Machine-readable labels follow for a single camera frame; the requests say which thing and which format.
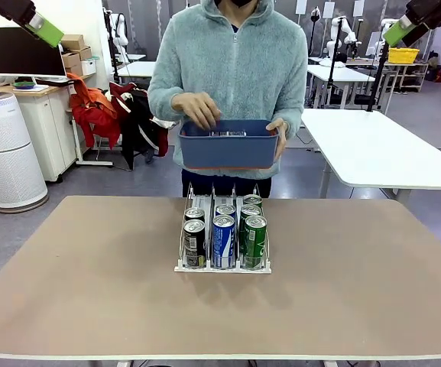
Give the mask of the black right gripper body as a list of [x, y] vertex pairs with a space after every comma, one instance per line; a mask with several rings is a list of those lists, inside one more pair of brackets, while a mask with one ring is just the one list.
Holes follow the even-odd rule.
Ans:
[[428, 31], [441, 27], [441, 0], [412, 0], [406, 5], [403, 43], [410, 47]]

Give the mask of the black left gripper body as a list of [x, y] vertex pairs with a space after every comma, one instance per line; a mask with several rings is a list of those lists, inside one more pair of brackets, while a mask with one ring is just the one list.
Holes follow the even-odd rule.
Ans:
[[17, 24], [29, 24], [36, 14], [31, 0], [0, 0], [0, 15]]

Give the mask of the person's left hand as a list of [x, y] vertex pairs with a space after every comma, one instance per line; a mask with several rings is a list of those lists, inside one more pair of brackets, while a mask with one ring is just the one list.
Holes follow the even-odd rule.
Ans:
[[274, 156], [274, 160], [277, 161], [286, 148], [288, 124], [283, 119], [276, 119], [266, 126], [266, 130], [269, 132], [276, 131], [278, 134], [277, 147]]

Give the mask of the person's right hand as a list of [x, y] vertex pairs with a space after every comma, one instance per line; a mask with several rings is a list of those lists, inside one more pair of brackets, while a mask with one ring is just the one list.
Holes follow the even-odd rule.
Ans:
[[221, 112], [208, 93], [181, 93], [171, 100], [172, 108], [182, 112], [202, 130], [212, 130]]

